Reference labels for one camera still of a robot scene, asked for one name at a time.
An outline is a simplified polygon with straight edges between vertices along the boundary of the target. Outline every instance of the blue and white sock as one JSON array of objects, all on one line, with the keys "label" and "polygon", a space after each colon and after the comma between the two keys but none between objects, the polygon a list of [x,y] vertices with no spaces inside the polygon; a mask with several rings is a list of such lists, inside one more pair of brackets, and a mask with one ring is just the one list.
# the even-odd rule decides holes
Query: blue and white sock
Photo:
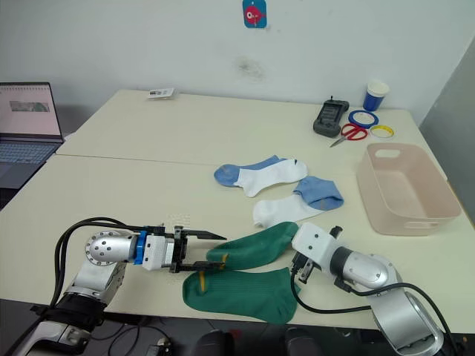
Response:
[{"label": "blue and white sock", "polygon": [[257,202],[252,217],[255,225],[268,228],[283,221],[314,217],[342,206],[343,202],[333,181],[307,177],[298,183],[290,197]]},{"label": "blue and white sock", "polygon": [[297,182],[306,176],[307,167],[303,162],[277,156],[255,165],[222,165],[214,173],[214,178],[221,185],[242,187],[248,197],[254,197],[271,185]]}]

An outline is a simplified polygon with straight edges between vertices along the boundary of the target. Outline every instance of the wall stain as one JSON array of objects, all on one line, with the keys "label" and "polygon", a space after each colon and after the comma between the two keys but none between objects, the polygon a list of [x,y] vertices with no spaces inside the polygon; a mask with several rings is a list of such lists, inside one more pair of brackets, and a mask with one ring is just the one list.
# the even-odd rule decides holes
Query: wall stain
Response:
[{"label": "wall stain", "polygon": [[266,78],[263,68],[254,59],[242,56],[236,59],[235,67],[238,73],[252,82],[262,82]]}]

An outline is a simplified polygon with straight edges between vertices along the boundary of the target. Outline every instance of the blue paper cup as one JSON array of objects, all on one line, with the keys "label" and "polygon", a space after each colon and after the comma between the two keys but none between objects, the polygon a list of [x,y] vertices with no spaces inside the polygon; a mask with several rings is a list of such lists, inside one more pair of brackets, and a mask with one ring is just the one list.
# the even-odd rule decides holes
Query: blue paper cup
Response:
[{"label": "blue paper cup", "polygon": [[368,83],[363,108],[366,111],[376,111],[389,93],[389,86],[383,82],[372,81]]}]

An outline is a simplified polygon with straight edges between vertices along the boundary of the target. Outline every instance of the walkie-talkie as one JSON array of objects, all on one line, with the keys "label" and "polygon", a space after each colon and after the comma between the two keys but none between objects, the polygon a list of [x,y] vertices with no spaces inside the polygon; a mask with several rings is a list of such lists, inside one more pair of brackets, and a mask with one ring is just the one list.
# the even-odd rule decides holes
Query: walkie-talkie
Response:
[{"label": "walkie-talkie", "polygon": [[340,133],[340,125],[338,124],[341,115],[348,110],[350,104],[344,100],[330,100],[324,102],[323,108],[318,113],[317,119],[313,122],[313,130],[317,134],[326,137],[336,137]]}]

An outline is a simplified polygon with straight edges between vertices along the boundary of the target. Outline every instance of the white table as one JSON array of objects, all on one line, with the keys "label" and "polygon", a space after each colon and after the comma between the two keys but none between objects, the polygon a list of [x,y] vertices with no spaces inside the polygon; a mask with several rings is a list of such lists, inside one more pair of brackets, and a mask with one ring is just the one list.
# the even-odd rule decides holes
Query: white table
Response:
[{"label": "white table", "polygon": [[[330,149],[336,139],[312,130],[320,108],[185,94],[150,100],[146,91],[120,90],[58,154],[207,165],[248,165],[276,154],[318,167],[317,177],[328,171],[352,174],[366,146],[378,139],[370,136]],[[345,113],[341,125],[352,110],[355,108]],[[380,110],[376,114],[380,123],[396,131],[394,142],[419,145],[436,163],[408,111]]]},{"label": "white table", "polygon": [[[247,198],[240,188],[218,185],[213,165],[143,162],[80,156],[54,156],[0,212],[0,297],[48,303],[53,292],[53,250],[61,233],[92,216],[115,217],[134,225],[183,223],[236,239],[260,229],[252,225],[252,207],[260,199],[290,194],[294,184],[266,189]],[[320,174],[310,168],[310,174]],[[349,248],[390,259],[404,280],[423,288],[437,303],[453,332],[475,332],[475,233],[464,213],[429,237],[390,237],[377,234],[367,220],[354,174],[325,172],[336,182],[345,204],[308,219],[327,230],[344,228]],[[71,238],[65,287],[85,257],[92,232],[84,228]],[[219,242],[190,238],[188,259],[202,260]],[[291,248],[275,262],[252,271],[290,266]],[[196,311],[182,300],[182,282],[189,273],[149,272],[128,266],[123,286],[107,308],[110,312],[175,317],[254,320],[230,314]],[[365,300],[332,285],[314,271],[301,297],[322,308],[364,305]],[[368,311],[312,314],[298,308],[292,323],[375,329]]]}]

